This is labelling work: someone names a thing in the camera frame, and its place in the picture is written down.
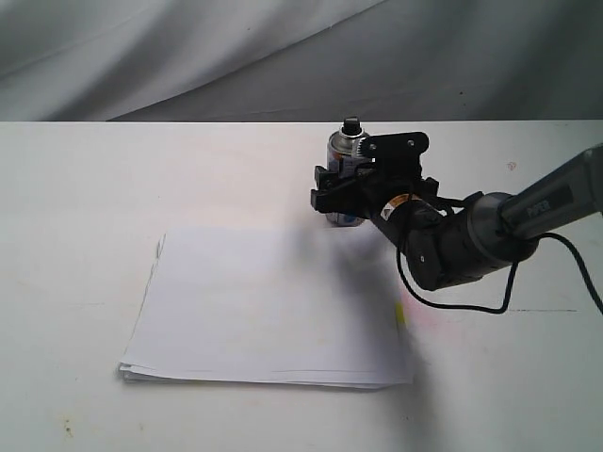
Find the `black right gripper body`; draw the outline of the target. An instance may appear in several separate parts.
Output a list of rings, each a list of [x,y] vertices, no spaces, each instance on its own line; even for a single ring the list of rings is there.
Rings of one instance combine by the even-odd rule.
[[[439,182],[432,177],[356,174],[350,180],[350,225],[369,221],[395,245],[452,214],[452,201],[438,196]]]

